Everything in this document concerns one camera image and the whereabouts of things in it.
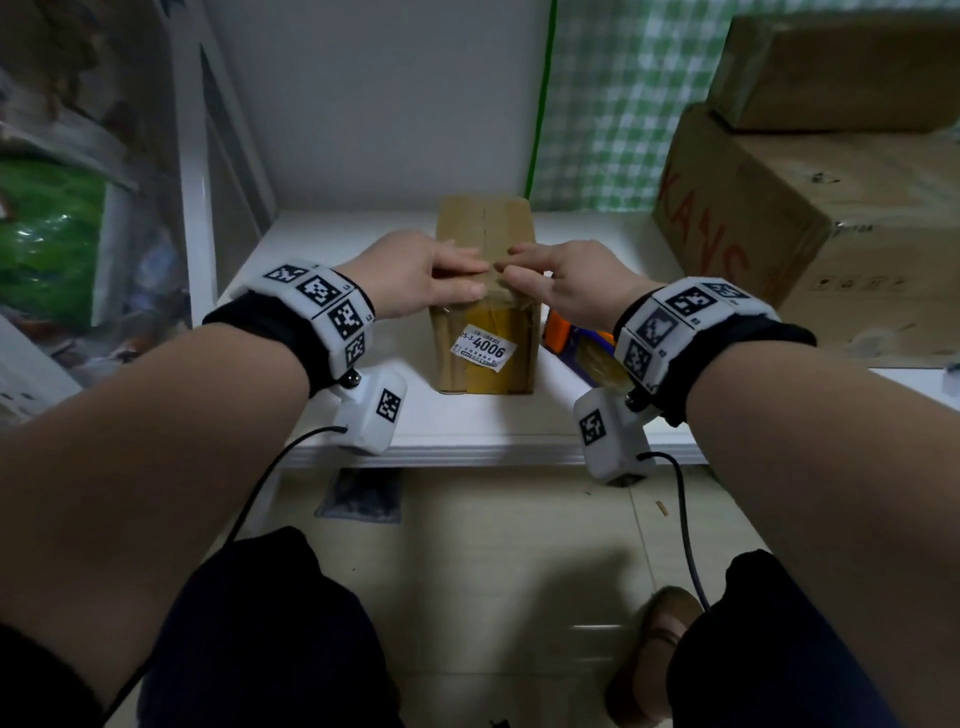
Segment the green strip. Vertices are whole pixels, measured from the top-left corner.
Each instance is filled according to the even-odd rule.
[[[534,133],[534,148],[530,153],[527,169],[527,188],[523,196],[530,199],[534,188],[534,170],[537,168],[537,151],[540,148],[540,129],[546,112],[546,89],[550,85],[550,62],[553,59],[553,36],[557,32],[557,0],[550,0],[550,21],[546,31],[546,52],[543,55],[543,80],[540,82],[540,103],[537,106],[537,131]]]

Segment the floor tile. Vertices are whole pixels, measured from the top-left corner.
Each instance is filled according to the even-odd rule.
[[[286,478],[290,523],[354,590],[399,673],[609,673],[653,591],[629,491],[577,468],[404,474],[400,525],[315,519],[328,475]]]
[[[724,591],[724,574],[734,556],[766,548],[736,502],[706,468],[684,468],[686,511],[693,558],[708,599]],[[657,587],[676,584],[693,591],[684,558],[677,481],[672,468],[656,472],[630,489],[636,520]],[[666,509],[666,515],[659,503]]]
[[[588,676],[411,675],[400,691],[407,728],[613,728]]]

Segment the hand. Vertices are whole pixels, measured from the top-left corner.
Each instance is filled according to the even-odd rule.
[[[516,290],[555,308],[571,324],[613,331],[627,307],[663,286],[631,271],[603,243],[514,245],[494,266]],[[553,272],[553,278],[544,276]]]
[[[398,319],[429,305],[473,303],[487,295],[478,280],[450,276],[484,273],[490,263],[475,248],[454,248],[420,231],[388,232],[334,270],[360,286],[378,319]]]

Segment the white label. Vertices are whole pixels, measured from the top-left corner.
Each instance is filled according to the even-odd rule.
[[[499,372],[516,351],[516,344],[469,324],[450,350],[467,361]]]

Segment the forearm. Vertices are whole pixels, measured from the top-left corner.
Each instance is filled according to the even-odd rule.
[[[10,433],[0,620],[109,701],[306,398],[284,346],[216,325]]]
[[[955,710],[960,414],[814,349],[731,347],[687,418],[744,512],[908,724]]]

